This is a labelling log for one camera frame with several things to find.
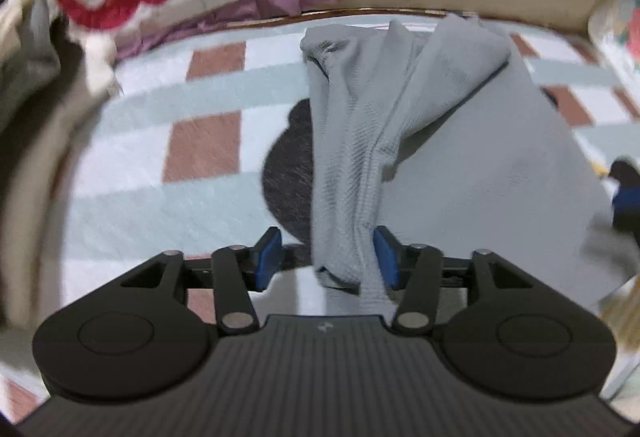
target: blue object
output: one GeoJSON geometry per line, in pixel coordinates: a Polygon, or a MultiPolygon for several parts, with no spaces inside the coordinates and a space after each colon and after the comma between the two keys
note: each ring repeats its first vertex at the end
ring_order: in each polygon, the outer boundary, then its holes
{"type": "Polygon", "coordinates": [[[258,269],[255,271],[256,290],[264,291],[269,287],[271,278],[280,270],[283,258],[282,233],[278,230],[258,257],[258,269]]]}
{"type": "Polygon", "coordinates": [[[638,210],[640,214],[640,186],[620,187],[612,204],[617,213],[638,210]]]}
{"type": "Polygon", "coordinates": [[[376,251],[376,257],[378,257],[378,266],[385,285],[391,288],[398,287],[400,280],[398,254],[379,229],[373,230],[373,247],[376,251]]]}

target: fabric fold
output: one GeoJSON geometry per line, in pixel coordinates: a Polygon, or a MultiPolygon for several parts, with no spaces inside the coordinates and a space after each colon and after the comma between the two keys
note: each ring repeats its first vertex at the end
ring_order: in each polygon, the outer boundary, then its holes
{"type": "Polygon", "coordinates": [[[638,249],[625,239],[620,257],[613,233],[600,230],[593,251],[593,226],[610,217],[606,193],[501,30],[456,16],[433,34],[395,22],[325,26],[300,47],[314,268],[325,286],[358,293],[329,292],[331,313],[392,315],[372,243],[378,224],[453,257],[488,247],[582,305],[638,268],[638,249]]]}

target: ribbed black surface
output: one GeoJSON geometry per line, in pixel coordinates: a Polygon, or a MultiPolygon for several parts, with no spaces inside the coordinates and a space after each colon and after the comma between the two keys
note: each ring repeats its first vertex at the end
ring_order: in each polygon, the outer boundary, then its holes
{"type": "Polygon", "coordinates": [[[552,405],[494,399],[454,377],[426,340],[379,318],[272,316],[222,340],[202,370],[154,399],[89,406],[51,399],[26,437],[619,437],[595,397],[552,405]]]}

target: checkered bedsheet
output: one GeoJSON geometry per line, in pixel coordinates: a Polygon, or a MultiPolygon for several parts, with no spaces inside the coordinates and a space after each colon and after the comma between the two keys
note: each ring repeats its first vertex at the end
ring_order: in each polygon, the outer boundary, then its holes
{"type": "MultiPolygon", "coordinates": [[[[392,18],[318,22],[385,27],[392,18]]],[[[437,24],[400,20],[414,30],[437,24]]],[[[309,176],[296,173],[295,158],[310,154],[299,48],[309,25],[201,36],[117,67],[122,97],[79,133],[54,190],[41,256],[41,316],[166,249],[208,255],[232,243],[251,245],[271,225],[287,228],[286,243],[308,243],[300,190],[311,183],[300,188],[309,176]],[[298,202],[302,210],[292,220],[298,202]]],[[[588,45],[543,29],[503,26],[591,159],[608,165],[620,155],[640,158],[633,141],[640,140],[640,96],[598,64],[588,45]]],[[[299,268],[254,295],[261,318],[324,312],[322,289],[305,266],[305,252],[300,255],[299,268]]],[[[190,306],[212,319],[206,292],[192,295],[190,306]]],[[[10,380],[0,382],[0,410],[19,420],[46,393],[32,363],[22,370],[0,363],[3,372],[10,380]]]]}

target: gray towel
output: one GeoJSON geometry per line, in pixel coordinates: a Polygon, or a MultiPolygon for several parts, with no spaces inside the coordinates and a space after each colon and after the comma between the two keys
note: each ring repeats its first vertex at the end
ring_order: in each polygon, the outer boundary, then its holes
{"type": "Polygon", "coordinates": [[[300,47],[312,256],[339,290],[328,313],[393,314],[377,224],[452,257],[490,248],[584,306],[636,272],[638,249],[602,228],[606,193],[505,33],[450,16],[433,34],[397,22],[311,28],[300,47]]]}

